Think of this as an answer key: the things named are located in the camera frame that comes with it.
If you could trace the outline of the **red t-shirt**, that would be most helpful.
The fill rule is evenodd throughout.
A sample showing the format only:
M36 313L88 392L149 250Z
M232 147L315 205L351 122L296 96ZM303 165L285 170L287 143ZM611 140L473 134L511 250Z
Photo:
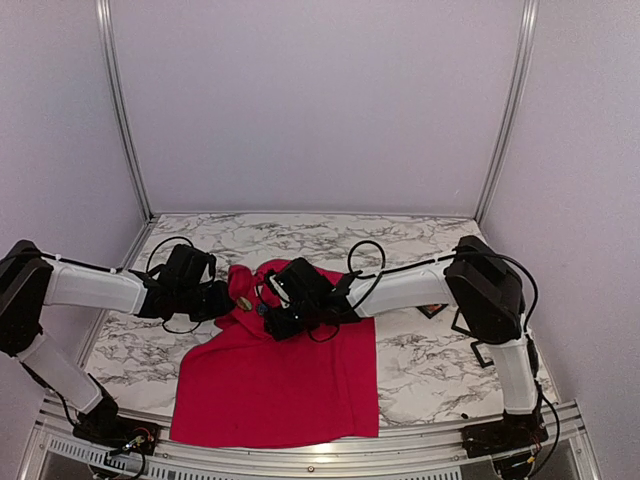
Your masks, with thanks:
M375 322L323 326L277 342L264 329L255 291L275 259L252 270L233 265L229 294L246 300L216 319L219 333L183 358L170 438L199 447L293 448L342 437L377 437L379 403Z

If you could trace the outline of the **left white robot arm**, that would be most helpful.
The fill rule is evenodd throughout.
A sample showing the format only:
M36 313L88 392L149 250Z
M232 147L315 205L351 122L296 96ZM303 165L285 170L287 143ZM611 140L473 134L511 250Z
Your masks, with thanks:
M184 315L199 324L234 307L216 270L216 257L189 243L136 270L83 263L19 240L1 259L1 351L73 407L77 426L106 445L119 444L127 430L116 400L49 335L44 311L116 312L161 322Z

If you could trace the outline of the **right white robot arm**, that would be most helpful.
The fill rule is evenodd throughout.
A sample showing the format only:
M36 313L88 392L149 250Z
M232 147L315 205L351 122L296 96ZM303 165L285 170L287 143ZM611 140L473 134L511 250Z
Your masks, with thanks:
M321 325L340 328L393 310L444 304L457 308L471 338L486 345L497 369L504 417L495 438L515 448L534 431L543 404L539 357L530 333L534 307L524 299L528 271L476 236L462 237L450 253L376 274L349 270L331 283L309 261L296 258L264 274L260 291L278 300L265 317L276 340Z

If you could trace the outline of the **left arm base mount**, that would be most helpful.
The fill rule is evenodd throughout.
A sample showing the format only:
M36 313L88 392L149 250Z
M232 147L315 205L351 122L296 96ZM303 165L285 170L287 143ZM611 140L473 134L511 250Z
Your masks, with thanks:
M121 416L116 401L106 391L101 392L93 409L77 413L73 427L75 437L109 447L111 456L130 452L151 456L159 433L156 423Z

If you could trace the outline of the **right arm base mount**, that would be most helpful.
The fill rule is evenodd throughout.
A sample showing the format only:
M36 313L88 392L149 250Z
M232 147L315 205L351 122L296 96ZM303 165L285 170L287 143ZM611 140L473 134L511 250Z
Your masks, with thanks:
M504 411L500 420L466 426L461 435L469 458L536 446L549 438L540 406L529 414Z

